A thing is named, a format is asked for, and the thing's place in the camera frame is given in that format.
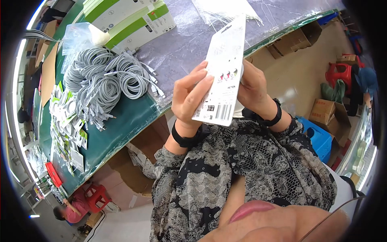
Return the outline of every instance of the patterned blouse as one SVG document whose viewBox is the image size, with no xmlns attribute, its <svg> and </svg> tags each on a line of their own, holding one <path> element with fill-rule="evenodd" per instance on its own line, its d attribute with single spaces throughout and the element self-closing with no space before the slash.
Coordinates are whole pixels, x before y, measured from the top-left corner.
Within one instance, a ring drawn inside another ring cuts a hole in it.
<svg viewBox="0 0 387 242">
<path fill-rule="evenodd" d="M 234 174 L 245 177 L 245 202 L 328 211 L 337 186 L 303 130 L 294 118 L 279 133 L 237 119 L 230 127 L 211 126 L 211 134 L 187 154 L 158 150 L 150 241 L 196 242 L 216 229 Z"/>
</svg>

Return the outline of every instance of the wire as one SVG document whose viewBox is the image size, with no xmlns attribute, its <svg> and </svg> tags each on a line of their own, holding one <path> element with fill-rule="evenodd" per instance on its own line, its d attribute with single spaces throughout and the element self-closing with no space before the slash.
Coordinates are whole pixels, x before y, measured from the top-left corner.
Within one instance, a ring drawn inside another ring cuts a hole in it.
<svg viewBox="0 0 387 242">
<path fill-rule="evenodd" d="M 90 236 L 90 238 L 89 238 L 86 242 L 89 242 L 89 241 L 91 240 L 91 238 L 93 238 L 93 236 L 94 236 L 94 234 L 95 234 L 95 232 L 96 232 L 98 226 L 99 226 L 99 225 L 102 223 L 102 221 L 105 219 L 106 213 L 105 213 L 103 210 L 101 210 L 101 212 L 103 212 L 103 218 L 102 218 L 101 221 L 98 223 L 98 225 L 96 226 L 96 228 L 95 228 L 94 231 L 93 231 L 93 234 Z"/>
<path fill-rule="evenodd" d="M 66 70 L 64 85 L 75 96 L 75 113 L 83 120 L 95 124 L 100 131 L 105 130 L 104 121 L 115 118 L 111 110 L 120 100 L 121 91 L 130 99 L 137 99 L 148 90 L 165 97 L 151 76 L 154 69 L 139 62 L 132 54 L 123 52 L 114 56 L 108 49 L 93 48 L 81 51 L 76 60 Z"/>
</svg>

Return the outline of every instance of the gray braided cable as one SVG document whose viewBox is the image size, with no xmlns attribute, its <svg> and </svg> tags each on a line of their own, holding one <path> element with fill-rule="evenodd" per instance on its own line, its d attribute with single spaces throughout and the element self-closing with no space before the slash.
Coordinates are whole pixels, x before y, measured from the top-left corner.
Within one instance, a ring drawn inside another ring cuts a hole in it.
<svg viewBox="0 0 387 242">
<path fill-rule="evenodd" d="M 114 117 L 110 112 L 120 100 L 121 91 L 137 99 L 147 92 L 148 83 L 156 86 L 151 78 L 155 80 L 132 55 L 114 56 L 108 49 L 93 48 L 78 54 L 63 82 L 75 97 L 76 115 L 103 130 L 103 121 Z"/>
</svg>

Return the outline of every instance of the black wristband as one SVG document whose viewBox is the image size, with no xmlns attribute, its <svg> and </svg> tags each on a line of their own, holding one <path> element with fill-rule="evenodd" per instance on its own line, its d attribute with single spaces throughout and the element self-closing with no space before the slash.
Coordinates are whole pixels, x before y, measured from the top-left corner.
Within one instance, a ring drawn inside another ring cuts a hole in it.
<svg viewBox="0 0 387 242">
<path fill-rule="evenodd" d="M 274 98 L 273 100 L 277 105 L 277 115 L 274 117 L 273 120 L 264 120 L 261 116 L 259 116 L 258 114 L 254 113 L 253 111 L 251 111 L 250 109 L 247 109 L 247 108 L 244 108 L 242 110 L 242 115 L 245 118 L 250 118 L 252 120 L 255 120 L 256 122 L 258 122 L 261 125 L 264 125 L 266 127 L 271 127 L 271 126 L 277 124 L 281 120 L 281 117 L 282 117 L 281 104 L 279 103 L 277 98 Z"/>
<path fill-rule="evenodd" d="M 173 124 L 172 127 L 172 137 L 179 144 L 179 146 L 183 148 L 192 148 L 197 146 L 199 142 L 202 142 L 210 134 L 211 128 L 206 124 L 202 124 L 196 131 L 195 136 L 192 138 L 181 137 L 176 131 L 175 124 Z"/>
<path fill-rule="evenodd" d="M 271 126 L 276 125 L 281 120 L 281 117 L 282 117 L 281 104 L 279 103 L 277 98 L 274 98 L 273 100 L 277 105 L 277 115 L 274 117 L 274 119 L 272 119 L 270 121 L 263 120 L 262 124 L 264 124 L 266 127 L 271 127 Z"/>
</svg>

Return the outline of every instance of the woman's left hand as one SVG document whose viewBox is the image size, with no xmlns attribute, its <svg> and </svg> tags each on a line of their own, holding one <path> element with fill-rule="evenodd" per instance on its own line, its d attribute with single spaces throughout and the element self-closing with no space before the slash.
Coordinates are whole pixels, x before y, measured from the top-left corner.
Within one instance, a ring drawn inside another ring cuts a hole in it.
<svg viewBox="0 0 387 242">
<path fill-rule="evenodd" d="M 179 126 L 183 129 L 194 130 L 196 132 L 202 124 L 202 122 L 192 120 L 192 115 L 214 80 L 213 76 L 206 76 L 206 66 L 207 62 L 203 61 L 189 75 L 175 82 L 172 112 L 179 120 L 175 124 L 176 130 L 178 128 L 177 126 Z"/>
<path fill-rule="evenodd" d="M 247 60 L 243 60 L 243 69 L 243 84 L 239 84 L 238 101 L 246 108 L 259 114 L 270 100 L 267 95 L 265 75 L 263 71 Z"/>
</svg>

